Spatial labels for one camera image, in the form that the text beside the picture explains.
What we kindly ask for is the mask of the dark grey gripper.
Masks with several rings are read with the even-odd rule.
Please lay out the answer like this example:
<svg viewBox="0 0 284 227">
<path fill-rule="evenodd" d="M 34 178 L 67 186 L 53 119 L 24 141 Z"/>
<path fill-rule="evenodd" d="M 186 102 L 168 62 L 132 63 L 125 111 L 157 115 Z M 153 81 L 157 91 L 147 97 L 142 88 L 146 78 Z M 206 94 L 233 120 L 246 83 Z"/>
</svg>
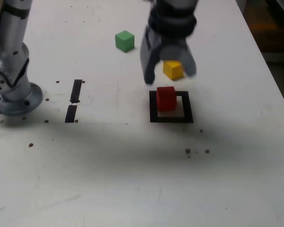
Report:
<svg viewBox="0 0 284 227">
<path fill-rule="evenodd" d="M 161 49 L 161 43 L 181 45 L 167 45 Z M 143 78 L 146 85 L 152 85 L 155 80 L 156 64 L 163 61 L 178 61 L 182 64 L 187 76 L 196 74 L 196 63 L 185 39 L 168 38 L 155 32 L 150 26 L 146 26 L 140 51 L 140 60 Z"/>
</svg>

